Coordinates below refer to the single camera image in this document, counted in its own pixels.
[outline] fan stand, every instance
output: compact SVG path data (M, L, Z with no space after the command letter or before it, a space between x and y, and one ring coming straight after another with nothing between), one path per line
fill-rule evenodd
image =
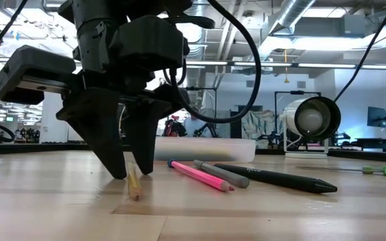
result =
M328 139L324 140L323 152L311 152L311 151L288 151L287 150L287 123L283 116L283 136L284 136L284 151L285 157L301 158L301 159L327 159L328 153Z

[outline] computer monitor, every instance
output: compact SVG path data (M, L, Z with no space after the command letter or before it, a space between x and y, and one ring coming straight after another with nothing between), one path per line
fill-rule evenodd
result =
M369 106L367 111L367 126L368 127L386 127L386 120L379 120L386 117L386 110L384 108L377 108Z

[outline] yellow pencil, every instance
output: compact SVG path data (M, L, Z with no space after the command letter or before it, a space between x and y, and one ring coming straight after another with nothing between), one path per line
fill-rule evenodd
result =
M127 187L129 189L129 196L137 201L141 196L141 186L138 181L137 172L132 162L127 163L127 169Z

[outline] gray marker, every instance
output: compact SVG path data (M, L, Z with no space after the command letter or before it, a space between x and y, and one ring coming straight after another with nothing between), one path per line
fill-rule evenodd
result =
M224 169L221 169L219 167L211 166L209 164L204 163L203 161L194 161L194 166L206 171L207 173L214 175L216 177L219 177L223 180L228 181L229 183L237 186L246 188L249 185L249 179L246 177L243 177L241 175L238 175L236 173L226 171Z

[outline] ceiling light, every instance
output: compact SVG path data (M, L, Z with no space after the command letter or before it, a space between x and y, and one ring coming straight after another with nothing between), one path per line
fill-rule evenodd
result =
M299 64L302 68L355 68L355 64Z
M363 65L361 68L367 70L386 70L386 65Z
M199 65L199 66L226 66L226 61L186 61L189 65Z
M19 120L22 122L38 122L39 121L36 118L20 118Z
M205 68L205 66L187 66L187 68Z
M22 112L16 112L16 113L8 113L8 115L17 115L17 116L23 116Z
M255 66L255 62L235 62L234 66ZM291 67L292 63L262 62L262 67Z
M46 4L46 7L60 7L60 4L56 4L56 3L47 3L47 4Z
M291 67L292 63L261 63L263 67Z
M35 125L36 123L35 122L26 122L24 123L24 125Z
M13 112L25 112L24 110L20 110L20 109L16 109L16 108L12 108L10 111L13 111Z
M29 118L41 118L41 116L38 116L36 114L26 114L26 117L29 117Z

